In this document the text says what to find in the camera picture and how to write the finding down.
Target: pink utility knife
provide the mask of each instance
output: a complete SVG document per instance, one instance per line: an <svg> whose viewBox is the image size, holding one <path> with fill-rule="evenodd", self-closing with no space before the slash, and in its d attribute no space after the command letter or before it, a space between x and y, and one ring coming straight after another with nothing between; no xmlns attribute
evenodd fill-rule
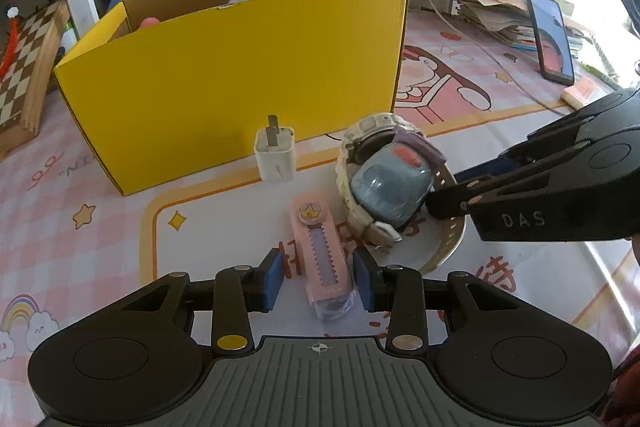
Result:
<svg viewBox="0 0 640 427"><path fill-rule="evenodd" d="M302 194L291 201L289 217L309 304L319 319L337 319L351 308L355 290L329 204L322 194Z"/></svg>

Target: yellow cardboard box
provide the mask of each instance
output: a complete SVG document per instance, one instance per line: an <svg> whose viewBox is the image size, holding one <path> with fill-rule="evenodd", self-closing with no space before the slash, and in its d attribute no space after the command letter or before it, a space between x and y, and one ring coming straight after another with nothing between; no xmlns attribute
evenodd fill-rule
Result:
<svg viewBox="0 0 640 427"><path fill-rule="evenodd" d="M125 0L55 68L122 194L252 154L268 114L303 140L392 109L408 0L229 1Z"/></svg>

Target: blue gripper pad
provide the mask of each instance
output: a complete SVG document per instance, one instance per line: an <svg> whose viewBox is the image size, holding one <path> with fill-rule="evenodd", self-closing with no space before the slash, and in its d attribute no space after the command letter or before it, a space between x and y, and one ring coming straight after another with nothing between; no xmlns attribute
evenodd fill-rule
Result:
<svg viewBox="0 0 640 427"><path fill-rule="evenodd" d="M367 269L364 259L358 255L357 251L353 253L353 280L358 287L363 308L368 312L373 312L374 295L371 291L371 272Z"/></svg>
<svg viewBox="0 0 640 427"><path fill-rule="evenodd" d="M265 270L264 293L262 305L271 311L276 303L280 286L284 280L284 255L278 248L272 248L267 257L260 263L260 269Z"/></svg>

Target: rainbow drawing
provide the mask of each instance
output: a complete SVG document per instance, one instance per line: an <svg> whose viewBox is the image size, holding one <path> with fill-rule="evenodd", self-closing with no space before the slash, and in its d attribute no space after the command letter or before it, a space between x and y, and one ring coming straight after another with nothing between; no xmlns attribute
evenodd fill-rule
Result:
<svg viewBox="0 0 640 427"><path fill-rule="evenodd" d="M18 318L23 318L28 324L31 316L39 311L38 304L30 295L15 296L4 310L2 321L0 321L0 331L9 331L14 325L15 319Z"/></svg>

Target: chessboard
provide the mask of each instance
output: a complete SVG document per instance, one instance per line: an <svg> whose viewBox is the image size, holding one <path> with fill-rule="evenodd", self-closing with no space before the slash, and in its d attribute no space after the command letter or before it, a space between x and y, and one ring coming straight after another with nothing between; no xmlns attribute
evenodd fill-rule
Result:
<svg viewBox="0 0 640 427"><path fill-rule="evenodd" d="M65 0L57 1L20 25L14 63L0 80L0 159L38 134L64 26Z"/></svg>

